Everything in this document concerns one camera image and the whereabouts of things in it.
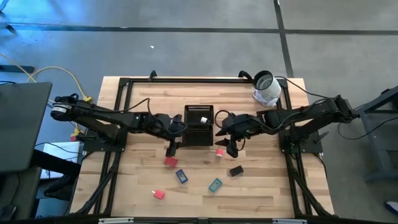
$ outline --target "blue block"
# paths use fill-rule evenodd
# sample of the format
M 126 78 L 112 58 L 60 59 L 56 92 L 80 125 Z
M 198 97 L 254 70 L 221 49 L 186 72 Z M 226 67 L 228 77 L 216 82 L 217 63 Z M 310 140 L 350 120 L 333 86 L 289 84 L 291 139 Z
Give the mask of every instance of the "blue block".
M 175 174 L 177 175 L 177 177 L 180 180 L 181 184 L 183 184 L 186 181 L 188 181 L 188 177 L 184 174 L 184 171 L 179 170 Z
M 219 189 L 219 187 L 221 187 L 223 185 L 222 181 L 219 180 L 219 178 L 216 178 L 213 183 L 210 184 L 209 189 L 212 192 L 216 192 L 217 189 Z

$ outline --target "white cylinder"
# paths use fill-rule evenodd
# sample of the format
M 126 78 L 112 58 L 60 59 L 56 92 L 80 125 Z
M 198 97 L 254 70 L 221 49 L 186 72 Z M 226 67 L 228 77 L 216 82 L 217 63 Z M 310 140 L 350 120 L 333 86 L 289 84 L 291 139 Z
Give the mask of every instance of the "white cylinder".
M 264 106 L 275 106 L 282 91 L 278 80 L 271 73 L 267 73 L 255 77 L 254 81 L 253 97 Z
M 207 118 L 201 117 L 200 122 L 201 122 L 202 124 L 206 124 Z

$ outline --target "white paper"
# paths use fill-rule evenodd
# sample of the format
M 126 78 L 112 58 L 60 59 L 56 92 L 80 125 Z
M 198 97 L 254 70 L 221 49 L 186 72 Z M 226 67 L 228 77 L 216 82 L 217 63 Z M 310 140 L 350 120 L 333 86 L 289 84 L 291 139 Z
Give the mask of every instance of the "white paper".
M 68 159 L 68 161 L 71 162 L 77 162 L 77 156 L 79 156 L 77 153 L 79 152 L 79 142 L 57 142 L 57 143 L 52 143 L 56 146 L 61 147 L 62 149 L 70 152 L 75 152 L 75 153 L 70 153 L 70 152 L 65 152 L 64 150 L 52 146 L 50 144 L 44 144 L 43 152 L 46 152 L 52 156 L 57 156 L 58 158 L 61 159 Z M 63 174 L 58 173 L 58 172 L 49 172 L 47 170 L 42 170 L 42 174 L 40 175 L 40 179 L 49 179 L 49 178 L 59 178 L 62 177 Z

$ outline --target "yellow cable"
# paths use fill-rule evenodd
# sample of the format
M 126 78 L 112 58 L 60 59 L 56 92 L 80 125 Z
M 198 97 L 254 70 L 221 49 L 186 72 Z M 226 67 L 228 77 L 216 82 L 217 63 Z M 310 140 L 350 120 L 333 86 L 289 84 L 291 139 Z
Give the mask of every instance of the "yellow cable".
M 80 86 L 79 81 L 77 80 L 76 76 L 75 76 L 74 74 L 72 74 L 72 72 L 69 72 L 68 70 L 66 70 L 66 69 L 64 69 L 64 68 L 57 67 L 57 66 L 49 66 L 49 67 L 42 68 L 42 69 L 40 69 L 40 70 L 38 70 L 38 71 L 32 73 L 31 75 L 29 75 L 29 73 L 28 73 L 26 70 L 24 70 L 21 66 L 19 66 L 15 61 L 9 59 L 9 58 L 8 58 L 7 56 L 5 56 L 4 54 L 0 54 L 0 56 L 4 57 L 4 58 L 7 59 L 8 61 L 10 61 L 13 65 L 15 65 L 15 66 L 17 66 L 19 69 L 21 69 L 21 70 L 28 76 L 28 79 L 26 80 L 26 82 L 29 82 L 29 80 L 32 80 L 33 82 L 36 82 L 36 80 L 33 78 L 33 76 L 36 75 L 36 74 L 39 74 L 40 72 L 42 72 L 42 71 L 44 71 L 44 70 L 46 70 L 46 69 L 49 69 L 49 68 L 61 69 L 61 70 L 63 70 L 64 72 L 67 72 L 69 75 L 71 75 L 72 78 L 75 80 L 75 83 L 76 83 L 77 87 L 79 88 L 80 93 L 81 93 L 83 99 L 88 98 L 88 97 L 83 93 L 83 90 L 81 89 L 81 86 Z

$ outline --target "wood grain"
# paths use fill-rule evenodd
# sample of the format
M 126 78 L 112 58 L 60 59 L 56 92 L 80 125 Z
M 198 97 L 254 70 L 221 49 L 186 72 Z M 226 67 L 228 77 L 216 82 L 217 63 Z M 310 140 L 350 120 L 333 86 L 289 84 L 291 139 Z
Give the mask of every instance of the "wood grain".
M 113 109 L 119 78 L 104 77 L 99 106 Z M 305 88 L 303 79 L 291 80 Z M 304 92 L 290 84 L 289 91 L 293 108 L 308 105 Z M 252 97 L 252 86 L 246 84 L 136 83 L 130 105 L 147 97 L 150 98 L 153 113 L 171 116 L 183 114 L 184 105 L 197 104 L 214 105 L 215 111 L 228 110 L 236 114 L 256 114 L 256 111 L 271 109 L 257 103 Z M 140 105 L 134 111 L 147 111 L 146 105 Z M 226 114 L 221 113 L 218 122 L 225 117 Z M 214 125 L 213 132 L 218 130 Z M 214 137 L 214 141 L 220 139 L 223 138 Z M 293 217 L 286 162 L 279 152 L 277 136 L 263 134 L 246 141 L 237 159 L 225 152 L 222 158 L 216 157 L 216 146 L 181 148 L 176 153 L 176 169 L 163 163 L 166 147 L 167 143 L 162 139 L 147 134 L 129 134 L 119 166 L 112 216 Z M 71 212 L 77 211 L 98 185 L 103 156 L 103 152 L 94 152 L 85 159 Z M 303 163 L 309 188 L 333 213 L 322 164 L 313 155 L 303 155 Z M 243 166 L 244 173 L 231 177 L 228 170 L 239 165 Z M 178 181 L 175 172 L 179 169 L 184 170 L 188 182 L 181 184 Z M 215 178 L 222 180 L 223 185 L 213 193 L 208 186 Z M 156 189 L 165 192 L 163 200 L 153 197 L 151 190 Z M 102 209 L 106 204 L 107 191 Z M 298 195 L 303 210 L 300 190 Z

